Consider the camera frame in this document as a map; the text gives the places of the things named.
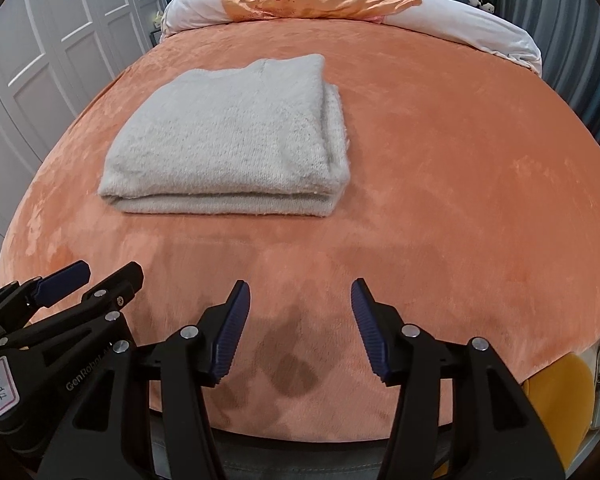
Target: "blue gripper pad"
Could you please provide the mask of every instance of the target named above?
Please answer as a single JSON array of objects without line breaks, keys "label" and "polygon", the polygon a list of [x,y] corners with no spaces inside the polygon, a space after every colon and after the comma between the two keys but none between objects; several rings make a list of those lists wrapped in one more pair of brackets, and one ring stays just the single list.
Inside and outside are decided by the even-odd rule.
[{"label": "blue gripper pad", "polygon": [[90,279],[91,269],[79,260],[41,280],[32,299],[38,307],[50,307],[85,286]]},{"label": "blue gripper pad", "polygon": [[224,318],[224,323],[213,342],[210,373],[216,383],[219,383],[229,373],[235,350],[238,348],[238,342],[247,321],[250,304],[249,285],[246,282],[237,282],[225,304],[228,306],[228,312]]},{"label": "blue gripper pad", "polygon": [[388,348],[374,313],[376,302],[361,278],[351,285],[351,307],[371,369],[385,381],[389,376]]}]

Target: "silver screw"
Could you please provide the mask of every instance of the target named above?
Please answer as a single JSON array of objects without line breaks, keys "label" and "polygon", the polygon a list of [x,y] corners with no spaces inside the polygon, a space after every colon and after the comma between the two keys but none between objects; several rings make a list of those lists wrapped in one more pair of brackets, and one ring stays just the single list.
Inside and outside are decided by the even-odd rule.
[{"label": "silver screw", "polygon": [[197,326],[190,325],[180,330],[180,336],[184,339],[192,339],[198,335],[198,332],[200,332],[200,330],[198,330]]},{"label": "silver screw", "polygon": [[471,345],[480,352],[484,352],[487,348],[489,348],[489,342],[483,337],[475,337],[471,341]]},{"label": "silver screw", "polygon": [[415,325],[405,325],[402,327],[402,335],[405,337],[418,337],[420,329]]},{"label": "silver screw", "polygon": [[123,339],[122,341],[113,343],[113,351],[116,354],[122,354],[122,352],[126,352],[127,350],[129,350],[129,341]]}]

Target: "folded white garment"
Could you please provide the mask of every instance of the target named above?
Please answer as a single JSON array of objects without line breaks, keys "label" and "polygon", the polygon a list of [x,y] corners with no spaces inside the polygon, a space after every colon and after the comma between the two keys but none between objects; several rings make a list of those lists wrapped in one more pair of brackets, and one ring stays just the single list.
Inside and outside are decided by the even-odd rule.
[{"label": "folded white garment", "polygon": [[[222,0],[171,0],[164,11],[161,41],[184,30],[230,22]],[[386,16],[383,23],[466,44],[542,75],[540,49],[526,30],[455,0],[422,0]]]},{"label": "folded white garment", "polygon": [[136,213],[330,214],[349,163],[323,67],[311,54],[185,72],[122,127],[98,194]]}]

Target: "gray striped curtain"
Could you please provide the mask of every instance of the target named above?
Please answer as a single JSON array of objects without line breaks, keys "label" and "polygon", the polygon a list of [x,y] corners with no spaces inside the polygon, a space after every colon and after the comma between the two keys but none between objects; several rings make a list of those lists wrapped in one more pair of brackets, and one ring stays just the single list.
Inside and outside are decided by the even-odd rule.
[{"label": "gray striped curtain", "polygon": [[600,6],[595,0],[498,0],[496,13],[542,51],[542,78],[600,144]]}]

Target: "plush toy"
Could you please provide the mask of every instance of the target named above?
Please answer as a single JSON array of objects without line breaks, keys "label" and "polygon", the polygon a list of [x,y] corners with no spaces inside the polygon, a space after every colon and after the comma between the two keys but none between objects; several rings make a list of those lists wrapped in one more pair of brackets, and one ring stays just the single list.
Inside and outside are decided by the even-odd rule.
[{"label": "plush toy", "polygon": [[466,2],[472,7],[484,10],[490,14],[493,14],[496,11],[495,5],[489,0],[467,0]]}]

